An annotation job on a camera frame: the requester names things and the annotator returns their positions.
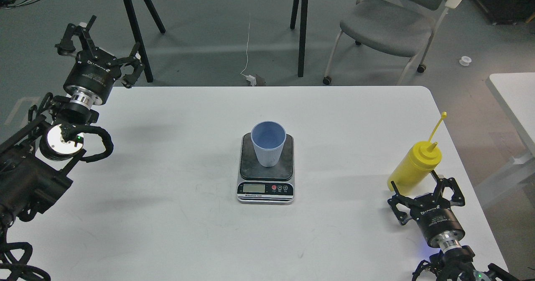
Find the chair leg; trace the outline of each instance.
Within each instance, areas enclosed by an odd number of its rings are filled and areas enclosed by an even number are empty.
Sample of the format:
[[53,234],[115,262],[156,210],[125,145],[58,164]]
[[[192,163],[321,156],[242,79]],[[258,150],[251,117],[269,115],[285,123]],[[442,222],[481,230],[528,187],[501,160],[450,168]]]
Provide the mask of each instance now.
[[424,63],[425,56],[428,54],[429,48],[431,47],[431,43],[433,42],[433,37],[434,35],[431,35],[431,37],[429,38],[428,46],[426,46],[425,48],[424,56],[422,56],[422,60],[420,60],[420,65]]
[[329,73],[331,73],[331,66],[332,66],[332,61],[334,58],[334,52],[336,51],[336,47],[338,46],[338,41],[340,41],[340,37],[342,37],[342,33],[344,32],[340,30],[340,33],[338,33],[338,35],[336,36],[336,40],[334,41],[334,47],[333,47],[333,50],[331,51],[331,56],[329,57],[329,63],[327,63],[327,68],[325,69],[325,74],[323,75],[324,79],[327,79],[327,77],[329,77]]
[[403,72],[401,72],[401,76],[400,76],[399,80],[397,81],[396,85],[400,85],[401,84],[401,81],[403,80],[403,77],[405,77],[405,74],[407,73],[407,70],[409,69],[409,67],[413,63],[414,58],[416,58],[416,56],[413,56],[413,57],[411,57],[409,59],[409,62],[407,62],[407,65],[405,66],[405,69],[403,69]]

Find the white table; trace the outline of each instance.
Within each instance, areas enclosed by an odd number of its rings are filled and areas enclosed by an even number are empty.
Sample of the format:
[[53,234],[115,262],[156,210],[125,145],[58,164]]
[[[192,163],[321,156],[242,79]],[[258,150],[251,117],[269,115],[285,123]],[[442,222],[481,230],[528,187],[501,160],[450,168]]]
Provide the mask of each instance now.
[[496,100],[515,127],[526,151],[476,186],[482,207],[490,207],[526,185],[535,174],[535,73],[492,74],[487,80]]
[[[388,175],[440,117],[426,88],[114,88],[95,109],[113,154],[79,163],[56,205],[8,233],[54,281],[407,281],[438,252],[386,203]],[[295,139],[291,205],[237,201],[241,137],[263,120]],[[444,125],[434,138],[437,172],[466,197],[461,243],[476,268],[506,268]]]

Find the light blue cup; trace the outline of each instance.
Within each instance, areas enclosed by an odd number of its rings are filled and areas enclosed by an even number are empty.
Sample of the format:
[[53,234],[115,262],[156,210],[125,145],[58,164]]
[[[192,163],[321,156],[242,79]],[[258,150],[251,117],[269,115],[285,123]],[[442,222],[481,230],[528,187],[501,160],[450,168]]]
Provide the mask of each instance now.
[[264,121],[252,128],[251,140],[260,165],[273,167],[279,162],[283,151],[286,131],[279,123]]

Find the chair caster wheel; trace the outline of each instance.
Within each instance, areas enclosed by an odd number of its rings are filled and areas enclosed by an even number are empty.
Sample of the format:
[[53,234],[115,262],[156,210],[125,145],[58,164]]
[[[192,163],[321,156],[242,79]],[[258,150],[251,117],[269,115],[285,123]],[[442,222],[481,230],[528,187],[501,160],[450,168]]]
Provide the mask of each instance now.
[[333,79],[331,77],[323,77],[323,84],[324,85],[331,84],[331,81],[333,81]]
[[427,67],[424,64],[419,64],[418,68],[416,69],[416,71],[418,73],[424,73],[425,69],[427,69]]

